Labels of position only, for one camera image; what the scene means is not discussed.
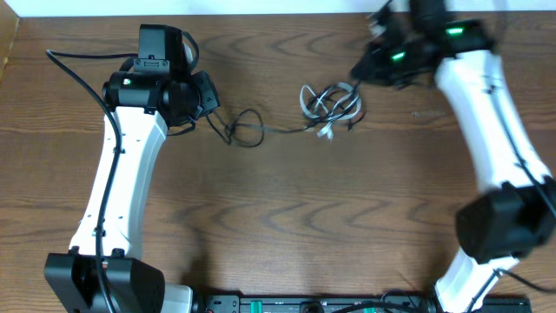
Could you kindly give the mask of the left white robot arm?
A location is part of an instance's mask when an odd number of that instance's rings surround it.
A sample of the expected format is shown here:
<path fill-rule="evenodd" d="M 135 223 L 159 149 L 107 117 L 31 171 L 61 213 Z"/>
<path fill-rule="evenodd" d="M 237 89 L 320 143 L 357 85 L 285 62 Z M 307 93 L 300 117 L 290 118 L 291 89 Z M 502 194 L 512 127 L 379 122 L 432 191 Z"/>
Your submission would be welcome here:
<path fill-rule="evenodd" d="M 169 128 L 195 122 L 219 105 L 209 75 L 178 80 L 117 71 L 103 86 L 109 106 L 103 149 L 88 206 L 65 253 L 50 253 L 44 277 L 68 312 L 195 312 L 186 285 L 168 283 L 142 261 L 142 231 L 158 153 Z"/>

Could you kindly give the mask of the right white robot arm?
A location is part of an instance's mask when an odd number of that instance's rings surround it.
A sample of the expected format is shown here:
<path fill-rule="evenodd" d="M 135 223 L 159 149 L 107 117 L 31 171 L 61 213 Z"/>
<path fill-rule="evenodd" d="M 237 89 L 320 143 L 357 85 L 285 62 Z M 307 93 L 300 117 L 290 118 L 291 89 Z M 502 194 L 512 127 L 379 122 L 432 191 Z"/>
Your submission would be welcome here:
<path fill-rule="evenodd" d="M 419 23 L 413 40 L 397 22 L 381 20 L 369 29 L 353 78 L 401 87 L 431 73 L 467 143 L 479 195 L 456 214 L 459 248 L 434 297 L 439 311 L 474 312 L 501 276 L 553 234 L 553 175 L 526 134 L 481 21 Z"/>

